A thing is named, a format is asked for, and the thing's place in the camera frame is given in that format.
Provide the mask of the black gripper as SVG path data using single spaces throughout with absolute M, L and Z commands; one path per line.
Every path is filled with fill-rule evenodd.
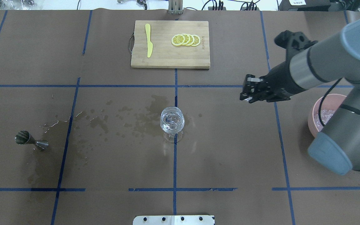
M 260 97 L 259 87 L 263 83 L 264 94 Z M 247 74 L 242 85 L 240 101 L 248 101 L 249 103 L 259 100 L 267 102 L 287 101 L 291 96 L 304 91 L 306 89 L 296 84 L 291 76 L 290 61 L 284 61 L 260 78 Z

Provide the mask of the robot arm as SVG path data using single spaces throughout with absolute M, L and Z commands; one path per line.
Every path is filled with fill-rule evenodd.
M 247 74 L 240 101 L 289 101 L 297 94 L 331 83 L 325 103 L 341 81 L 350 85 L 334 114 L 322 125 L 307 152 L 322 167 L 337 175 L 360 174 L 360 19 L 347 23 L 323 40 L 311 40 L 303 32 L 284 30 L 274 43 L 285 59 L 264 76 Z

